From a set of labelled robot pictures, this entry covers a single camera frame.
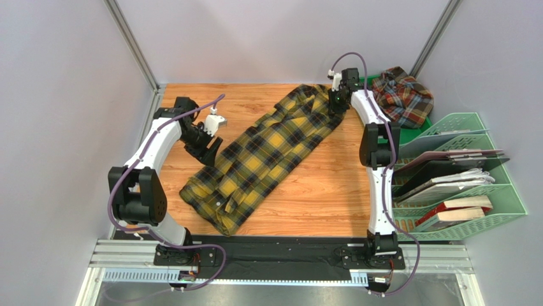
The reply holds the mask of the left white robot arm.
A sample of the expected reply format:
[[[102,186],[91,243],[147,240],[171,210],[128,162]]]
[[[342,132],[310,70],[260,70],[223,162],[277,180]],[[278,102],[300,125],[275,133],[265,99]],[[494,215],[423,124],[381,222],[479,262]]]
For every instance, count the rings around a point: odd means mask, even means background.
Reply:
[[[117,229],[129,233],[146,231],[172,249],[193,248],[189,230],[168,213],[160,172],[177,142],[183,142],[184,149],[201,164],[215,165],[222,144],[216,133],[227,123],[217,111],[217,104],[224,97],[221,94],[202,106],[189,97],[177,97],[172,107],[160,107],[154,112],[150,131],[134,155],[108,172],[107,212]]]

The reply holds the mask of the yellow plaid long sleeve shirt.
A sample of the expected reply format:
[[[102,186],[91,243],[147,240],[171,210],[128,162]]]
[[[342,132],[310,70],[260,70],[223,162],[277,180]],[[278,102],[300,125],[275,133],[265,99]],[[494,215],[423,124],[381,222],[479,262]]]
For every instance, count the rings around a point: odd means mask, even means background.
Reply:
[[[230,237],[264,199],[343,121],[329,112],[324,85],[299,85],[179,191],[180,198]]]

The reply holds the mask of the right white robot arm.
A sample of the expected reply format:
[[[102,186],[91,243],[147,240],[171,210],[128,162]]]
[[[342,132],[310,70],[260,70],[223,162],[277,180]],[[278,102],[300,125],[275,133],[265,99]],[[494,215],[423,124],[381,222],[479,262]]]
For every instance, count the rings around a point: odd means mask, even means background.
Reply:
[[[384,115],[367,84],[361,85],[358,69],[347,68],[340,73],[331,69],[328,78],[332,81],[328,91],[329,114],[343,114],[353,107],[364,125],[359,159],[370,182],[372,212],[367,233],[368,256],[392,258],[398,252],[392,180],[400,128]]]

